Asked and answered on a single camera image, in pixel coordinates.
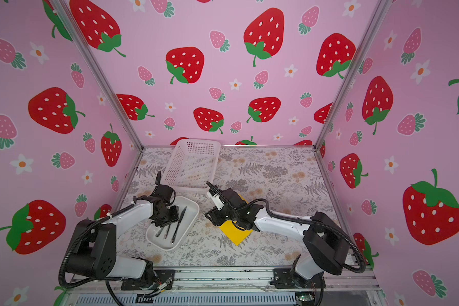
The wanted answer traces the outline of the metal knife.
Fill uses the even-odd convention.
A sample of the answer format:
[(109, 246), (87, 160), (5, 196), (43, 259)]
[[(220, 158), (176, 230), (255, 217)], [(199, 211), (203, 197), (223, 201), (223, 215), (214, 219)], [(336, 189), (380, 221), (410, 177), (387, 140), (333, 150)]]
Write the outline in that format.
[(178, 219), (178, 223), (177, 223), (175, 232), (174, 232), (173, 237), (172, 237), (172, 239), (171, 239), (171, 244), (174, 244), (174, 243), (175, 243), (175, 240), (176, 240), (176, 237), (177, 237), (177, 233), (178, 233), (178, 230), (179, 230), (179, 228), (180, 228), (180, 226), (181, 226), (182, 220), (183, 220), (183, 218), (184, 218), (184, 216), (185, 216), (185, 214), (186, 214), (186, 210), (187, 210), (187, 207), (183, 208), (183, 210), (182, 210), (182, 212), (181, 212), (181, 214), (180, 214), (180, 216), (179, 216), (179, 219)]

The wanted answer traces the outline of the yellow paper napkin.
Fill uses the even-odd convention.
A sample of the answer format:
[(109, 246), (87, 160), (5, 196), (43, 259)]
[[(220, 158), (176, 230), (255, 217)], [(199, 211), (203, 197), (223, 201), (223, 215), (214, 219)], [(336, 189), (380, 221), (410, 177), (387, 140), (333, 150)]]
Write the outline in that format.
[(229, 203), (224, 204), (224, 208), (219, 211), (224, 221), (219, 228), (236, 246), (239, 246), (253, 232), (252, 221), (248, 220), (249, 204), (233, 190), (225, 191), (223, 195)]

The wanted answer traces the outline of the white plastic perforated basket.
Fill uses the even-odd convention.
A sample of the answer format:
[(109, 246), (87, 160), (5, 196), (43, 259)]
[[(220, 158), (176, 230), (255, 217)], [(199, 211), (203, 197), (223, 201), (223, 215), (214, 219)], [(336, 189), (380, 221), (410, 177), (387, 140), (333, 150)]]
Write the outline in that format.
[(161, 183), (177, 193), (205, 194), (213, 182), (221, 144), (211, 140), (183, 139), (177, 142), (161, 176)]

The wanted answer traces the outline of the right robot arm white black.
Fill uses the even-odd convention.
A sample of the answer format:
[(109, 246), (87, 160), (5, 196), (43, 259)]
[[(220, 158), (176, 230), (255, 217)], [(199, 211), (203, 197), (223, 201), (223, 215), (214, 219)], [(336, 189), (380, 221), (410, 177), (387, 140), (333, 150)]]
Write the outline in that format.
[(270, 208), (269, 201), (257, 198), (247, 202), (232, 189), (221, 190), (208, 183), (207, 192), (215, 207), (205, 217), (215, 226), (235, 230), (238, 234), (270, 232), (304, 243), (307, 255), (299, 255), (288, 273), (290, 279), (275, 277), (275, 287), (311, 288), (324, 274), (341, 275), (343, 270), (362, 274), (365, 258), (354, 240), (325, 213), (300, 217), (281, 214)]

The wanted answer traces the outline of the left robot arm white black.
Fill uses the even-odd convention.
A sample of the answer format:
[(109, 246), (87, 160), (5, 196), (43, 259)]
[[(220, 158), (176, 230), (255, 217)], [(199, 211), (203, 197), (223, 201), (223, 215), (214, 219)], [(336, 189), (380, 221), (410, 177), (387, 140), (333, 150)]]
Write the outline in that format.
[(175, 190), (156, 184), (149, 196), (134, 197), (131, 204), (104, 218), (83, 220), (73, 232), (59, 269), (59, 285), (72, 289), (93, 281), (133, 280), (142, 289), (153, 287), (156, 273), (149, 260), (117, 254), (117, 239), (142, 221), (163, 227), (178, 220)]

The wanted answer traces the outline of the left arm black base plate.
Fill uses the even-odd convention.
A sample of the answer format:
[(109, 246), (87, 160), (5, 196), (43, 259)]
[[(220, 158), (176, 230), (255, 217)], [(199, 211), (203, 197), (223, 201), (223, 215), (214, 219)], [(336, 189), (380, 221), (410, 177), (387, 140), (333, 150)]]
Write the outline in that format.
[(140, 279), (123, 280), (122, 291), (157, 291), (171, 290), (175, 279), (175, 270), (161, 269), (147, 272)]

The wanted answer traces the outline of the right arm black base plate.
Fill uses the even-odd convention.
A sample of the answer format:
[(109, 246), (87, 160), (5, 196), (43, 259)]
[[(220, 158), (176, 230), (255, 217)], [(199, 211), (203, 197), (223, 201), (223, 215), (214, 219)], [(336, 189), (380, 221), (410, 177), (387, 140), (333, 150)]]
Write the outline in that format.
[(311, 279), (304, 279), (290, 268), (273, 269), (273, 278), (270, 285), (277, 289), (325, 289), (323, 273), (313, 276)]

